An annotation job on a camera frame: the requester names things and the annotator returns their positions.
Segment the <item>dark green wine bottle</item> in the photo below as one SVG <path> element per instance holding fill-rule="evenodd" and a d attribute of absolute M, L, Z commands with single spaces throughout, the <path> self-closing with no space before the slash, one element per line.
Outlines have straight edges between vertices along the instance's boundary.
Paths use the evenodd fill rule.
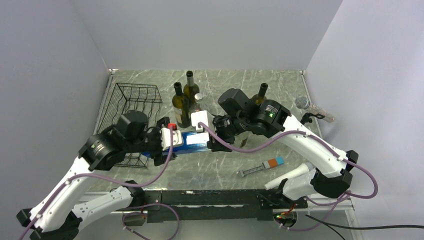
<path fill-rule="evenodd" d="M 174 95 L 172 97 L 172 106 L 174 110 L 177 125 L 180 128 L 188 128 L 191 126 L 189 100 L 183 93 L 182 85 L 179 81 L 173 84 Z"/>

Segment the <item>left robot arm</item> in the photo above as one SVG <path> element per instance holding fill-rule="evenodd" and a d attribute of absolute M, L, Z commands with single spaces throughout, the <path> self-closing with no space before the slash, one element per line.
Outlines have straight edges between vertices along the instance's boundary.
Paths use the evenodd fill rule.
<path fill-rule="evenodd" d="M 18 212 L 24 234 L 32 240 L 72 240 L 111 212 L 142 207 L 146 203 L 144 184 L 133 180 L 117 180 L 112 192 L 82 204 L 79 200 L 97 180 L 113 182 L 107 172 L 129 153 L 149 153 L 159 164 L 169 164 L 174 148 L 184 142 L 182 133 L 168 117 L 152 127 L 148 122 L 143 112 L 132 110 L 89 137 L 49 195 L 37 206 Z"/>

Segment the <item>blue square glass bottle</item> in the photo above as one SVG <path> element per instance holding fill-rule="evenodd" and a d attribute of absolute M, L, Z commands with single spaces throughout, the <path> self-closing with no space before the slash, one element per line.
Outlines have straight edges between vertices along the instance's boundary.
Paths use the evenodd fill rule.
<path fill-rule="evenodd" d="M 182 137 L 183 137 L 184 144 L 182 146 L 173 147 L 172 149 L 173 154 L 183 155 L 183 154 L 210 151 L 210 149 L 207 148 L 207 142 L 210 139 L 208 133 L 188 131 L 188 132 L 182 132 Z"/>

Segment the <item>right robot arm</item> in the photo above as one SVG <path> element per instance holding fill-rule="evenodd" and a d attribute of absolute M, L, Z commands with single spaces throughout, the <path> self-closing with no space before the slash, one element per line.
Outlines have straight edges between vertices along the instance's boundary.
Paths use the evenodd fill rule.
<path fill-rule="evenodd" d="M 218 104 L 226 114 L 213 119 L 215 130 L 209 134 L 226 149 L 250 153 L 228 142 L 236 135 L 251 132 L 270 142 L 279 141 L 308 160 L 304 170 L 292 170 L 288 176 L 265 185 L 267 190 L 280 190 L 276 193 L 279 206 L 288 208 L 295 200 L 315 193 L 336 199 L 350 188 L 351 163 L 357 163 L 358 154 L 328 144 L 277 101 L 267 99 L 257 105 L 241 89 L 230 88 L 219 97 Z"/>

